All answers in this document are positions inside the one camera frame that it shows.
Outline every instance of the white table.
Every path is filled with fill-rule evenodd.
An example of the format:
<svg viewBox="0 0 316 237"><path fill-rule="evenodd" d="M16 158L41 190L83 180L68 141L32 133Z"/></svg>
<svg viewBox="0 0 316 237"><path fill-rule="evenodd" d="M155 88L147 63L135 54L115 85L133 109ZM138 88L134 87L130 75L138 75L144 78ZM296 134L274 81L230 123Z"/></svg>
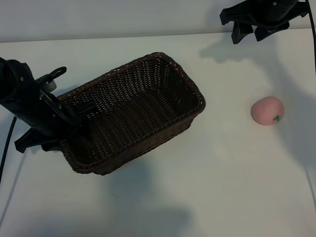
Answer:
<svg viewBox="0 0 316 237"><path fill-rule="evenodd" d="M0 185L1 237L314 237L316 78L310 29L233 45L230 34L1 43L36 78L66 66L58 93L163 51L195 81L206 109L191 128L116 172L72 171L59 152L17 152ZM264 127L250 107L285 105ZM13 118L0 108L0 151Z"/></svg>

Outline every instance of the peach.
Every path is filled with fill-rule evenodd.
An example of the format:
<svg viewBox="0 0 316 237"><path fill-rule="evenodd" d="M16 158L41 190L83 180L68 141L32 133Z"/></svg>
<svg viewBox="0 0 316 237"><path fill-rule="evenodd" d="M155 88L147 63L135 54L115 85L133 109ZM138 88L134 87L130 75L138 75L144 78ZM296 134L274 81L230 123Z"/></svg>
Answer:
<svg viewBox="0 0 316 237"><path fill-rule="evenodd" d="M284 115L284 105L272 96L257 101L251 108L252 118L261 125L278 123Z"/></svg>

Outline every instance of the green leaf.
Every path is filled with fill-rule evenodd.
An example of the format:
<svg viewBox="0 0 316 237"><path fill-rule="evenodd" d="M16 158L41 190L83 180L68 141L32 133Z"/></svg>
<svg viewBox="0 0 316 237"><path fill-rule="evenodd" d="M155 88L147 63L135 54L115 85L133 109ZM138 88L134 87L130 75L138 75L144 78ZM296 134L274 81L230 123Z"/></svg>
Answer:
<svg viewBox="0 0 316 237"><path fill-rule="evenodd" d="M280 121L280 116L279 116L279 115L276 116L276 117L273 119L273 121L275 121L275 120L279 122L279 121Z"/></svg>

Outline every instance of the black cable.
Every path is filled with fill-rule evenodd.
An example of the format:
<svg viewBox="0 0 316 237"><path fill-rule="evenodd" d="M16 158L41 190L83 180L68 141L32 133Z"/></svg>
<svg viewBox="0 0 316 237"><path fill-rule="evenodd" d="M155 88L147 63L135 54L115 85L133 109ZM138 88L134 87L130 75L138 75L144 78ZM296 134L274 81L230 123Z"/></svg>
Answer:
<svg viewBox="0 0 316 237"><path fill-rule="evenodd" d="M311 26L312 26L312 33L313 33L313 38L314 38L314 55L315 55L315 69L316 69L316 32L315 32L315 24L314 24L314 20L313 20L313 15L312 15L310 1L306 0L306 4L307 4L308 12L309 12L309 15L310 15Z"/></svg>
<svg viewBox="0 0 316 237"><path fill-rule="evenodd" d="M0 165L0 183L1 183L2 172L3 172L3 168L4 168L5 158L6 158L6 154L8 152L8 148L9 148L12 132L13 132L13 129L15 126L15 122L16 122L16 117L14 117L12 120L12 124L11 124L10 130L9 130L8 137L6 139L6 143L5 143L5 147L4 147L4 151L3 151L2 161L1 161L1 165Z"/></svg>

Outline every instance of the black clamp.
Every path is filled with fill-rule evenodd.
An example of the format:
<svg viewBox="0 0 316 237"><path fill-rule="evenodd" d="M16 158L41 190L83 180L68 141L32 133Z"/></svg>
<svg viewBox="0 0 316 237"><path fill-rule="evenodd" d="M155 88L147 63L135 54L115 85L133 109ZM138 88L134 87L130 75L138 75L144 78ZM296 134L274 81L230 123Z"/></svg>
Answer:
<svg viewBox="0 0 316 237"><path fill-rule="evenodd" d="M257 26L257 41L289 28L289 21L309 13L306 2L298 0L246 0L220 14L222 25L234 22L233 43L239 43L246 35L253 33Z"/></svg>

